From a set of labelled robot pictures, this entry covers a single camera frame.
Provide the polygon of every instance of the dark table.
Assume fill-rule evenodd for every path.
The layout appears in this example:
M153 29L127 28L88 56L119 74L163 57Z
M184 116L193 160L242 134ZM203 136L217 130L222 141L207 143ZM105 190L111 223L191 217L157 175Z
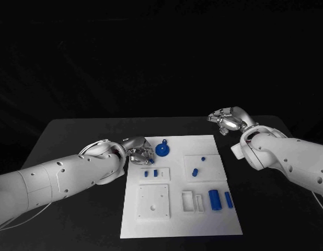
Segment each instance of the dark table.
M278 117L253 119L291 136ZM124 175L109 184L53 202L29 222L0 231L0 250L321 250L323 210L311 192L292 184L278 170L256 171L243 159L236 160L230 146L239 142L240 132L222 136L217 129L206 117L53 120L22 168L79 153L99 139L119 142L132 135L212 134L243 235L119 239ZM9 226L40 209L24 213Z

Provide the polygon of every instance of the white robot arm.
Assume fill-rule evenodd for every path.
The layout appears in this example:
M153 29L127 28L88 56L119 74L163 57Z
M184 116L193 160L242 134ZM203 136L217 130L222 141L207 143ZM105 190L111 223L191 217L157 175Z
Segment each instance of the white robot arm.
M153 163L154 152L144 137L114 143L99 140L78 155L0 175L0 228L26 211L65 199L124 174L125 157L137 165Z
M276 129L253 122L239 107L214 111L207 120L217 123L220 133L242 132L239 143L232 146L237 159L261 170L278 169L286 179L323 195L323 145L286 138Z

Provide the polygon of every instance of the table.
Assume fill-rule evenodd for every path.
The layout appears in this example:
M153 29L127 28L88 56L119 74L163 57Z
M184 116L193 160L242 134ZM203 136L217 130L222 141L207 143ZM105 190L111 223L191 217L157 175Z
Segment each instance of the table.
M291 136L278 117L252 118ZM311 192L292 184L278 170L256 171L235 158L230 146L239 142L240 132L222 136L206 117L53 120L22 168L79 153L83 146L104 138L118 142L132 135L201 134L214 136L242 236L119 239L124 175L53 202L29 222L0 231L0 250L323 249L323 211ZM24 213L10 225L39 210Z

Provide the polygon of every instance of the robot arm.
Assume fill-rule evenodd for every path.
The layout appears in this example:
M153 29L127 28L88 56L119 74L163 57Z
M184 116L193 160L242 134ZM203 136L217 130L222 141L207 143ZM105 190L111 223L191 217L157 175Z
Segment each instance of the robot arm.
M153 149L144 137L119 144L101 140L78 155L55 159L0 175L0 228L26 211L65 199L95 184L124 174L125 157L137 165L153 163Z
M220 133L242 132L239 143L232 146L237 159L261 170L278 169L286 179L323 195L323 145L286 138L276 129L253 122L239 107L214 111L207 120L217 123Z

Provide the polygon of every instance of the small blue piece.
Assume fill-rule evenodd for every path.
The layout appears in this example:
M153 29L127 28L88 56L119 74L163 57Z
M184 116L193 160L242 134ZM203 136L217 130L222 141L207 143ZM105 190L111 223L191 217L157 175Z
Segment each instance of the small blue piece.
M193 169L191 175L193 175L194 177L196 177L196 175L197 175L197 169L196 169L196 168Z
M227 200L227 207L233 208L233 204L232 204L232 199L230 199L229 192L225 192L223 195L225 195L225 199Z
M219 193L217 190L210 190L209 191L209 199L210 199L210 206L212 210L220 210L222 205L220 205L220 199L219 199Z
M168 154L167 140L163 140L163 143L155 146L155 154L160 157L167 156L167 154Z

